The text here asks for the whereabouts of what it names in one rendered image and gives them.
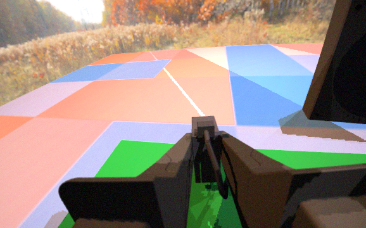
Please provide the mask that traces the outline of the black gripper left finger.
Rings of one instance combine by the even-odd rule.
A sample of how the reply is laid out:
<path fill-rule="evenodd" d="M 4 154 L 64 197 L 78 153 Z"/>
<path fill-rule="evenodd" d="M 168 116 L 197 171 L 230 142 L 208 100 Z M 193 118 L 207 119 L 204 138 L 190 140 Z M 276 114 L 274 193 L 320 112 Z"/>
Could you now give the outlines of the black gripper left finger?
<path fill-rule="evenodd" d="M 76 177 L 59 197 L 78 218 L 147 220 L 153 228 L 187 228 L 194 158 L 191 132 L 136 177 Z"/>

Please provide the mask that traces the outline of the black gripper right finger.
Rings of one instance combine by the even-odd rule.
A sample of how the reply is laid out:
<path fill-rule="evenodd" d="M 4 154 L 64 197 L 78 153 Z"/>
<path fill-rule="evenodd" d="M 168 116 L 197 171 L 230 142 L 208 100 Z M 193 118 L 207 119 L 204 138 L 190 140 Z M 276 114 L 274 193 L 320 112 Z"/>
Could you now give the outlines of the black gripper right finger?
<path fill-rule="evenodd" d="M 366 163 L 293 169 L 220 134 L 220 159 L 242 228 L 291 228 L 303 200 L 366 194 Z"/>

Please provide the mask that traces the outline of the black square cooling fan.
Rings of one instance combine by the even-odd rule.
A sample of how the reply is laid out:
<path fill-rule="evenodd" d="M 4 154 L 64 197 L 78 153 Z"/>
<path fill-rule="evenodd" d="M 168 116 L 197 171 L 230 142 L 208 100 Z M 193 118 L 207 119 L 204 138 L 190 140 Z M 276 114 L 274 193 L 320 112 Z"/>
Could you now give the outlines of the black square cooling fan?
<path fill-rule="evenodd" d="M 302 110 L 309 120 L 366 124 L 366 0 L 336 0 Z"/>

